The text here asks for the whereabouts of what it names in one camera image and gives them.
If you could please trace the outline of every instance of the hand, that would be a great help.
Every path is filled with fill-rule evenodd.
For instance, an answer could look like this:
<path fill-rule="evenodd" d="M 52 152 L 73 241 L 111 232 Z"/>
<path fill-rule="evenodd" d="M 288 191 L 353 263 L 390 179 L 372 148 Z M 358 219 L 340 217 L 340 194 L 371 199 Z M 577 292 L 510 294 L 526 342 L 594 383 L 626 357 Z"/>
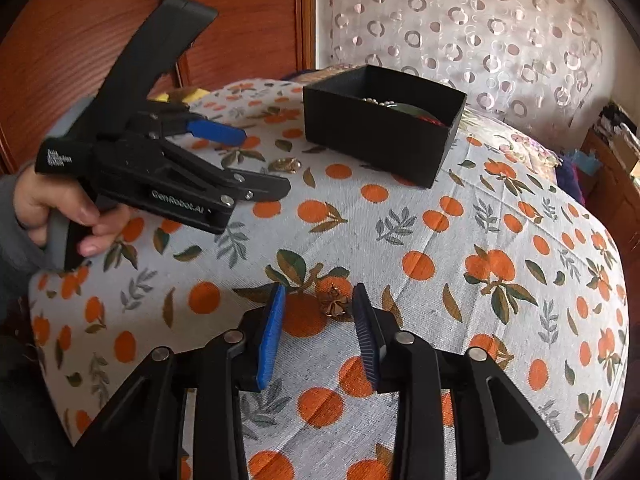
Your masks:
<path fill-rule="evenodd" d="M 78 245 L 82 256 L 107 250 L 130 216 L 129 207 L 124 204 L 101 215 L 77 180 L 37 174 L 33 166 L 28 167 L 15 184 L 14 211 L 29 238 L 41 247 L 47 243 L 47 220 L 52 208 L 76 223 L 92 227 L 93 234 Z"/>

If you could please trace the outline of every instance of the tablecloth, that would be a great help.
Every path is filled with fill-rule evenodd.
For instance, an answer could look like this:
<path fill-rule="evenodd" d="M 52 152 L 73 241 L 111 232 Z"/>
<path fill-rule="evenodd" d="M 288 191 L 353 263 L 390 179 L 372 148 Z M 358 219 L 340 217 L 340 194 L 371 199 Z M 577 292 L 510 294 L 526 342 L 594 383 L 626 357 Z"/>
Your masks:
<path fill-rule="evenodd" d="M 353 323 L 320 312 L 364 282 L 375 306 L 434 347 L 487 349 L 593 477 L 622 398 L 628 328 L 620 258 L 600 222 L 466 131 L 468 121 L 433 188 L 421 189 L 307 142 L 295 83 L 241 81 L 192 109 L 248 133 L 240 148 L 176 140 L 204 159 L 269 172 L 294 156 L 302 168 L 279 202 L 240 203 L 222 235 L 138 212 L 106 254 L 34 277 L 34 338 L 73 442 L 153 348 L 203 346 L 263 301 L 265 285 L 282 282 L 273 381 L 241 396 L 250 475 L 386 478 L 396 398 L 372 394 Z M 442 405 L 452 479 L 447 392 Z M 192 421 L 190 412 L 185 480 Z"/>

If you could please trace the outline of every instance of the person's arm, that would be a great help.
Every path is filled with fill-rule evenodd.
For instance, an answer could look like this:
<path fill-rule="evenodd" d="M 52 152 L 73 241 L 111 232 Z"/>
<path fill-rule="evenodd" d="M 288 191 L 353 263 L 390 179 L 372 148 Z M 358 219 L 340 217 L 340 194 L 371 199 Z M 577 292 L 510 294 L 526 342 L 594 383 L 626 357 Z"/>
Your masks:
<path fill-rule="evenodd" d="M 129 221 L 119 205 L 103 215 L 77 181 L 40 175 L 28 166 L 19 175 L 0 178 L 0 319 L 8 301 L 25 295 L 31 275 L 48 267 L 42 247 L 52 208 L 74 222 L 92 226 L 78 247 L 82 256 L 106 250 Z"/>

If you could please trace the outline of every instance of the silver bolt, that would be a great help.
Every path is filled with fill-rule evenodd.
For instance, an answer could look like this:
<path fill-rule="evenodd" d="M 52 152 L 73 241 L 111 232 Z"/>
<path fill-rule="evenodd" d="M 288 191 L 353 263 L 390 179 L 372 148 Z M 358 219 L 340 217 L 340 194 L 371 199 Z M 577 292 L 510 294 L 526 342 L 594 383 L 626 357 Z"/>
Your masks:
<path fill-rule="evenodd" d="M 225 332 L 225 341 L 230 344 L 239 343 L 244 338 L 244 335 L 239 330 L 229 330 Z"/>
<path fill-rule="evenodd" d="M 169 349 L 166 346 L 159 346 L 154 348 L 151 352 L 151 358 L 154 361 L 164 361 L 169 357 Z"/>
<path fill-rule="evenodd" d="M 401 345 L 411 345 L 415 341 L 415 337 L 411 332 L 396 332 L 396 341 Z"/>
<path fill-rule="evenodd" d="M 474 361 L 486 361 L 486 352 L 478 346 L 471 347 L 468 354 Z"/>

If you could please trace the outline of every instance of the black box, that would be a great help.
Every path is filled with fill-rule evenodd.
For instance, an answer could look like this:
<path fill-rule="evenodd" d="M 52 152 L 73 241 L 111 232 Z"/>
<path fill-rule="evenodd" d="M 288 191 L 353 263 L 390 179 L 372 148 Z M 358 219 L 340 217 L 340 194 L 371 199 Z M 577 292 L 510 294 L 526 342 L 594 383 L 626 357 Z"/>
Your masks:
<path fill-rule="evenodd" d="M 421 77 L 361 66 L 303 89 L 306 139 L 431 187 L 458 130 L 466 94 Z M 445 126 L 363 101 L 417 106 Z"/>

